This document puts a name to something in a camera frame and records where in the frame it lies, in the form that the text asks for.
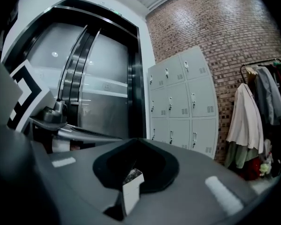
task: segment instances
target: locker door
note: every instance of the locker door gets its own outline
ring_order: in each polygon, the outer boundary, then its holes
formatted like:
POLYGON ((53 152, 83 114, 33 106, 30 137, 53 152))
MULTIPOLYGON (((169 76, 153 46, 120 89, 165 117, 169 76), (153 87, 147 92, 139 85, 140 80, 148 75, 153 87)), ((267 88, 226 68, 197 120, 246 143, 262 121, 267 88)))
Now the locker door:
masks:
POLYGON ((168 121, 152 118, 151 139, 168 143, 168 121))
POLYGON ((188 149, 189 120, 170 120, 169 123, 169 144, 188 149))
POLYGON ((157 64, 148 69, 149 88, 154 90, 165 85, 165 70, 163 64, 157 64))
POLYGON ((208 75, 208 66, 200 47, 182 52, 180 58, 188 80, 208 75))
POLYGON ((213 84, 210 78, 188 83, 193 117, 215 116, 213 84))
POLYGON ((152 118, 167 117, 167 93, 166 89, 157 89, 151 91, 150 96, 150 111, 152 118))
POLYGON ((163 61, 164 76, 167 85, 184 81, 179 56, 174 56, 163 61))
POLYGON ((189 118, 186 84, 168 87, 168 112, 170 118, 189 118))
POLYGON ((215 119, 192 120, 192 140, 189 149, 212 157, 215 128, 215 119))

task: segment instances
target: glass panel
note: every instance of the glass panel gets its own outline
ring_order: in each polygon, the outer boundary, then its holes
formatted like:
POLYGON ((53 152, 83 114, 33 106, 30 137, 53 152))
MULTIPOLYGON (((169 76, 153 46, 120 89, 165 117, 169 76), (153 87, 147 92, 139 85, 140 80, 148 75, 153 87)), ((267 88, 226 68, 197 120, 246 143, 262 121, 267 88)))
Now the glass panel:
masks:
POLYGON ((80 127, 128 138, 128 48, 99 34, 84 69, 80 127))
POLYGON ((53 23, 38 38, 27 56, 55 97, 67 59, 82 30, 83 27, 53 23))

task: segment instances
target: locker handle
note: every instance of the locker handle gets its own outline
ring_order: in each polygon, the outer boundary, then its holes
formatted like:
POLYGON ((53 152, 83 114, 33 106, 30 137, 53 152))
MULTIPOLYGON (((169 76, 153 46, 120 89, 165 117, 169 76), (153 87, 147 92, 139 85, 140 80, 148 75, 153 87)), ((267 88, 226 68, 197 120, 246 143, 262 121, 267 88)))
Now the locker handle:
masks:
POLYGON ((155 138, 155 128, 153 129, 153 135, 152 135, 152 140, 155 138))
POLYGON ((170 131, 170 144, 173 142, 174 131, 170 131))
POLYGON ((197 133, 193 132, 192 133, 192 148, 194 148, 194 146, 196 145, 197 142, 197 133))
POLYGON ((154 100, 152 100, 152 108, 151 108, 151 112, 153 112, 154 109, 154 100))
POLYGON ((194 109, 196 105, 196 94, 192 93, 191 98, 192 98, 192 108, 194 109))
POLYGON ((187 72, 188 72, 188 68, 189 68, 189 67, 188 67, 187 61, 184 61, 183 63, 184 63, 184 67, 186 68, 186 70, 187 70, 187 72))
POLYGON ((169 78, 169 69, 168 69, 168 68, 165 69, 165 76, 166 76, 167 78, 169 78))
POLYGON ((172 104, 172 97, 169 97, 169 104, 170 104, 169 110, 171 110, 171 109, 172 109, 172 106, 173 106, 173 104, 172 104))

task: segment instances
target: locker vent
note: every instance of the locker vent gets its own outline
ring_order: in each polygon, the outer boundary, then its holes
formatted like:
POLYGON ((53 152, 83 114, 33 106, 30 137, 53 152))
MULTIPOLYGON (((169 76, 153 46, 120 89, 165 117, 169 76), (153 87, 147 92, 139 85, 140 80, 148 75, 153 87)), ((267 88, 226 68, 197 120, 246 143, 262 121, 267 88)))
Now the locker vent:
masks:
POLYGON ((201 74, 205 73, 206 72, 206 68, 202 67, 202 68, 199 69, 199 71, 200 71, 201 74))
POLYGON ((188 114, 188 108, 181 109, 182 115, 188 114))
POLYGON ((207 112, 208 113, 213 113, 214 112, 214 107, 213 106, 208 106, 207 107, 207 112))
POLYGON ((206 149, 205 149, 205 152, 206 152, 206 153, 211 153, 211 151, 212 151, 212 148, 206 148, 206 149))

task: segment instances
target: white jacket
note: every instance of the white jacket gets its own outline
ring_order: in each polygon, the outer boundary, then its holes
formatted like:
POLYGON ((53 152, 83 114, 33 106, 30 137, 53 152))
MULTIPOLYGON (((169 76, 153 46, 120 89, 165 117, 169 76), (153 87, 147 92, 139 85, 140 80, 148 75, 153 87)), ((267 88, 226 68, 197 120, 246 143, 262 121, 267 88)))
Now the white jacket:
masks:
POLYGON ((242 83, 236 93, 232 121, 226 139, 263 152, 263 131, 258 107, 248 85, 242 83))

